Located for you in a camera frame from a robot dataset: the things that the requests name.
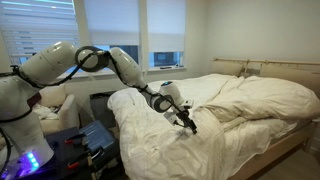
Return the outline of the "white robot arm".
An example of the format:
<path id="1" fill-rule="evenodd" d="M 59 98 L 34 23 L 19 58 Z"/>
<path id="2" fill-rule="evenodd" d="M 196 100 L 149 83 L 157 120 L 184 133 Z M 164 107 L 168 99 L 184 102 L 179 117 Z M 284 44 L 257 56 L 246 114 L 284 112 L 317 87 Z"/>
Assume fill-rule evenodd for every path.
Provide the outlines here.
<path id="1" fill-rule="evenodd" d="M 137 89 L 148 105 L 164 114 L 170 123 L 197 131 L 188 112 L 193 103 L 183 99 L 172 82 L 165 82 L 159 91 L 153 91 L 143 80 L 137 63 L 121 48 L 104 51 L 94 46 L 77 48 L 66 41 L 57 42 L 0 79 L 0 125 L 7 146 L 2 179 L 30 176 L 54 156 L 28 100 L 45 87 L 59 85 L 57 77 L 68 69 L 96 72 L 105 67 L 123 84 Z"/>

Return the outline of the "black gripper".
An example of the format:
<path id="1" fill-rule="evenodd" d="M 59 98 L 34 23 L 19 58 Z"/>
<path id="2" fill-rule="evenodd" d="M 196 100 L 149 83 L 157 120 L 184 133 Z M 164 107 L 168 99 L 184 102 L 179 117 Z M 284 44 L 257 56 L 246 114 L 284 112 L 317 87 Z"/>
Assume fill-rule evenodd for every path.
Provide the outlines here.
<path id="1" fill-rule="evenodd" d="M 194 121 L 189 118 L 189 111 L 179 111 L 177 113 L 177 117 L 183 121 L 185 127 L 189 127 L 194 134 L 197 133 L 197 126 L 195 125 Z"/>

